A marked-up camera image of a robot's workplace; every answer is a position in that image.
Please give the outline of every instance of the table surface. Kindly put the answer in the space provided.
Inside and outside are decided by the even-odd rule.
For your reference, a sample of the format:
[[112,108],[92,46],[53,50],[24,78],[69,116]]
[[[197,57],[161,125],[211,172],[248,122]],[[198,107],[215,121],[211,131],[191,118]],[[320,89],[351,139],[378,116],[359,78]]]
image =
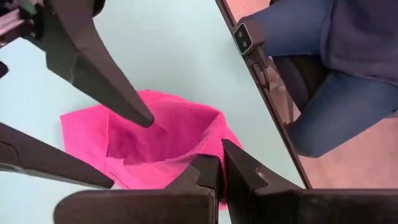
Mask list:
[[[248,153],[303,187],[214,0],[106,1],[95,24],[135,88],[221,110]],[[0,60],[10,68],[0,80],[0,122],[63,150],[59,116],[97,102],[48,71],[45,54],[28,41],[1,49]],[[1,223],[52,223],[57,202],[83,189],[0,172]],[[230,223],[226,211],[220,223]]]

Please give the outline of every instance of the person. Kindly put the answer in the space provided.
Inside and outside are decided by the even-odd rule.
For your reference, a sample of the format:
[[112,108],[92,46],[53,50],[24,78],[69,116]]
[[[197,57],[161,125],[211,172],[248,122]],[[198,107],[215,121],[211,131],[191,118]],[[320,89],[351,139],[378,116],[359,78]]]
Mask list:
[[280,0],[247,16],[267,56],[321,55],[330,73],[287,126],[298,154],[320,157],[398,108],[398,1]]

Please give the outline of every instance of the pink towel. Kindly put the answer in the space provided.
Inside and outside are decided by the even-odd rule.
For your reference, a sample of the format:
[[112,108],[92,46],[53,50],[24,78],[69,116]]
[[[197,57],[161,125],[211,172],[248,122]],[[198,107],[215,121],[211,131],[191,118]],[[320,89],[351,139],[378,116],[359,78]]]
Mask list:
[[155,123],[142,128],[104,106],[61,116],[66,151],[125,189],[162,189],[194,155],[217,156],[224,170],[221,139],[241,146],[222,112],[158,91],[140,91]]

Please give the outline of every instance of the knee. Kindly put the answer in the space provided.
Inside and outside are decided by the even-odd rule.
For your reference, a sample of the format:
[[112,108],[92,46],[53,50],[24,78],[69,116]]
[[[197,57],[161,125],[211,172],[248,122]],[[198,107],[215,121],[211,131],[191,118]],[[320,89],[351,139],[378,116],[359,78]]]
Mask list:
[[318,138],[316,133],[307,129],[297,129],[294,123],[287,126],[289,138],[292,141],[296,153],[300,156],[318,158],[331,151],[327,141]]
[[240,21],[240,22],[241,22],[241,21],[249,21],[249,20],[256,20],[256,21],[258,21],[259,19],[257,18],[256,14],[258,14],[258,12],[257,12],[257,13],[254,13],[254,14],[247,15],[247,16],[243,16],[239,21]]

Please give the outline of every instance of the floor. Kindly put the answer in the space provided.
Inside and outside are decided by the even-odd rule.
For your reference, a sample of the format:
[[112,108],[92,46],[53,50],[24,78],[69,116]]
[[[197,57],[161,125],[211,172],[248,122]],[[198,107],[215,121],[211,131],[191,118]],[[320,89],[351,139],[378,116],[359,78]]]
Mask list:
[[[227,2],[237,21],[269,5],[269,0]],[[271,92],[282,119],[287,121],[285,94],[284,87]],[[300,159],[315,188],[398,188],[397,133],[398,118],[384,119],[321,158]]]

